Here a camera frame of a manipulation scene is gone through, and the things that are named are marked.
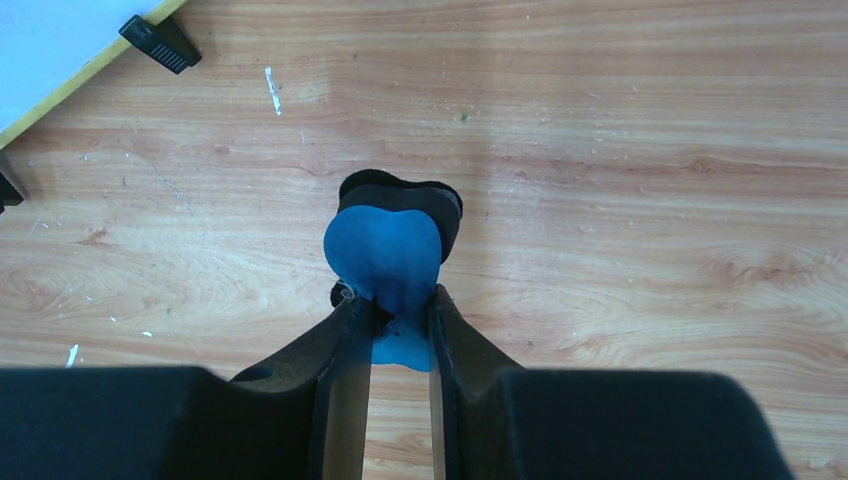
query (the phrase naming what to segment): wooden table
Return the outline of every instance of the wooden table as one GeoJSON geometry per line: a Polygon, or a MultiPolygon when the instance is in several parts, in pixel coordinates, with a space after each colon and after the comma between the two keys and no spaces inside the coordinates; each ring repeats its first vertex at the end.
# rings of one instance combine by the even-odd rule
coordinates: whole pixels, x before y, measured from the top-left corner
{"type": "MultiPolygon", "coordinates": [[[[441,280],[517,360],[730,374],[800,478],[848,475],[848,3],[181,19],[198,66],[129,51],[4,150],[2,364],[234,374],[329,313],[337,188],[382,167],[462,193],[441,280]]],[[[432,478],[426,376],[375,368],[368,428],[367,478],[432,478]]]]}

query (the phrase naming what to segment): yellow board edge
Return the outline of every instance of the yellow board edge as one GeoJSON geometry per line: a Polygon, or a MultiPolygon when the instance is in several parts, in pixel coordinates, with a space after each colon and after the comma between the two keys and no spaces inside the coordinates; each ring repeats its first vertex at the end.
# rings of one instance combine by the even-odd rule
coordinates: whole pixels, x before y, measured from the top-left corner
{"type": "MultiPolygon", "coordinates": [[[[186,0],[164,0],[158,7],[154,8],[144,18],[153,25],[158,25],[162,20],[168,18],[178,8],[180,8],[186,0]]],[[[120,35],[106,47],[102,52],[97,54],[91,61],[87,62],[80,70],[71,76],[65,83],[60,85],[56,90],[53,90],[46,97],[41,99],[35,106],[8,128],[0,133],[0,149],[3,149],[18,135],[23,133],[32,124],[37,122],[41,117],[47,114],[56,105],[62,103],[62,100],[68,98],[76,89],[82,86],[83,83],[89,81],[97,72],[102,70],[112,60],[118,58],[118,55],[124,52],[130,46],[130,42],[126,41],[120,35]]]]}

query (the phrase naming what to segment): black plastic clip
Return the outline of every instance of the black plastic clip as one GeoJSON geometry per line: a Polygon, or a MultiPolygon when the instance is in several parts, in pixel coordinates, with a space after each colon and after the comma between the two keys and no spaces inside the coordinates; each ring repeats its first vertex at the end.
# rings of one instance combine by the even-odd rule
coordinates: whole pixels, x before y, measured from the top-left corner
{"type": "Polygon", "coordinates": [[[6,179],[3,172],[0,172],[0,213],[3,213],[5,207],[20,205],[23,201],[24,197],[15,188],[13,182],[6,179]]]}
{"type": "Polygon", "coordinates": [[[197,65],[201,59],[200,52],[171,17],[153,26],[133,15],[118,32],[148,57],[177,74],[197,65]]]}

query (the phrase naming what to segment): blue foam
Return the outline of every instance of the blue foam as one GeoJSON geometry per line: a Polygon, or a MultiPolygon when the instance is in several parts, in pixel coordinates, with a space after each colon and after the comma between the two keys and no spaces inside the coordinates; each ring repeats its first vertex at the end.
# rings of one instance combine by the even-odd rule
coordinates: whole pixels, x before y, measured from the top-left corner
{"type": "Polygon", "coordinates": [[[430,370],[427,301],[441,266],[439,229],[424,212],[358,205],[330,222],[324,234],[330,268],[353,291],[395,315],[374,340],[372,362],[430,370]]]}

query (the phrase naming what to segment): white board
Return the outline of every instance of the white board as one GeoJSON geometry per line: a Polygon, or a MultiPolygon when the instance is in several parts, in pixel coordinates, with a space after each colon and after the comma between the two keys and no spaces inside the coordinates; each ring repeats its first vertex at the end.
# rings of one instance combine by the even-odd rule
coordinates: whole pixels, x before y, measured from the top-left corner
{"type": "Polygon", "coordinates": [[[162,0],[2,0],[0,132],[67,82],[162,0]]]}

